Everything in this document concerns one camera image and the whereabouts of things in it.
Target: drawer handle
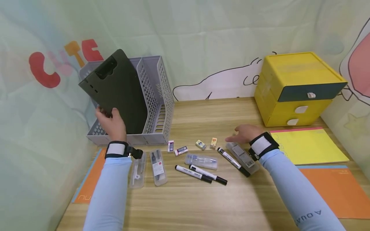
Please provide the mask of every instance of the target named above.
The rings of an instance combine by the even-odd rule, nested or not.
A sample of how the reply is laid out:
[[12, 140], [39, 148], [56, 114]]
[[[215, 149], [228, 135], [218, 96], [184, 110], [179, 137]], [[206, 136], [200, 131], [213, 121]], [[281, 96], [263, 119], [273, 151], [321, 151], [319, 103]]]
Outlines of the drawer handle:
[[308, 108], [308, 106], [300, 106], [300, 107], [297, 107], [294, 112], [295, 113], [305, 113], [307, 108]]
[[297, 123], [298, 123], [298, 119], [290, 119], [288, 120], [286, 124], [293, 126], [293, 125], [297, 125]]
[[308, 93], [307, 93], [307, 97], [308, 97], [309, 99], [314, 99], [314, 98], [316, 98], [316, 94], [315, 94], [315, 93], [313, 93], [313, 92], [308, 92]]

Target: orange folder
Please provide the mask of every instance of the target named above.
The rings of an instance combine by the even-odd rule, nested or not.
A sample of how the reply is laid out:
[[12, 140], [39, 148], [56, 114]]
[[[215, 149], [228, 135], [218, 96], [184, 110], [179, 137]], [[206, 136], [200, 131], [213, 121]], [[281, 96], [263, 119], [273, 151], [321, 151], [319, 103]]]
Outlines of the orange folder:
[[338, 218], [370, 219], [370, 199], [347, 166], [297, 166]]
[[77, 192], [72, 198], [72, 203], [76, 204], [90, 204], [91, 197], [95, 190], [95, 186], [98, 183], [101, 170], [105, 163], [105, 150], [107, 148], [100, 149], [94, 161], [92, 162], [89, 170], [83, 179], [81, 186], [77, 189]]

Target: small eraser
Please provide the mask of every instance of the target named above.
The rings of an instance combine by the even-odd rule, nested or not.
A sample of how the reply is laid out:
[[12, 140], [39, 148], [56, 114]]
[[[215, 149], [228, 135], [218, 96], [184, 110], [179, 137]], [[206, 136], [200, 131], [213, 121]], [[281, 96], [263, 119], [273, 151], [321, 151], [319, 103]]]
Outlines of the small eraser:
[[200, 140], [197, 140], [196, 142], [195, 142], [195, 145], [196, 146], [198, 146], [198, 148], [200, 148], [200, 149], [202, 149], [202, 150], [204, 150], [204, 149], [206, 149], [206, 145], [202, 142], [202, 141], [200, 141]]
[[211, 145], [209, 146], [212, 149], [216, 149], [216, 144], [217, 144], [217, 138], [212, 138]]
[[184, 147], [181, 147], [181, 148], [175, 150], [175, 156], [179, 156], [179, 155], [187, 153], [187, 152], [188, 152], [188, 148], [186, 146], [184, 146]]
[[167, 152], [173, 152], [174, 151], [174, 141], [173, 140], [169, 140], [168, 141], [168, 149], [167, 149]]

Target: wrist strap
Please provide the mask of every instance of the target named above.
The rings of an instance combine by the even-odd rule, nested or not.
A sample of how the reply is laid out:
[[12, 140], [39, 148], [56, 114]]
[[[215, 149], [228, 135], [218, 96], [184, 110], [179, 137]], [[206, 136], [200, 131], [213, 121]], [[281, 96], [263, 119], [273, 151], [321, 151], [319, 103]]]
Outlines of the wrist strap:
[[105, 159], [127, 157], [128, 156], [127, 148], [128, 143], [124, 141], [112, 141], [108, 144], [107, 151], [105, 153]]
[[249, 142], [251, 148], [249, 154], [254, 161], [259, 160], [264, 154], [274, 149], [279, 149], [279, 144], [272, 138], [268, 132], [264, 132], [261, 135], [254, 138]]

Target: yellow notebook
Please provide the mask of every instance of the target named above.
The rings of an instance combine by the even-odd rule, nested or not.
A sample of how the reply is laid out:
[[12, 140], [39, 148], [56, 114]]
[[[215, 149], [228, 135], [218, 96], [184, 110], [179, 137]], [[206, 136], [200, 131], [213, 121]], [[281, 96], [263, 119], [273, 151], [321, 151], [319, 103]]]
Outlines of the yellow notebook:
[[293, 164], [349, 161], [323, 128], [278, 130], [270, 133]]

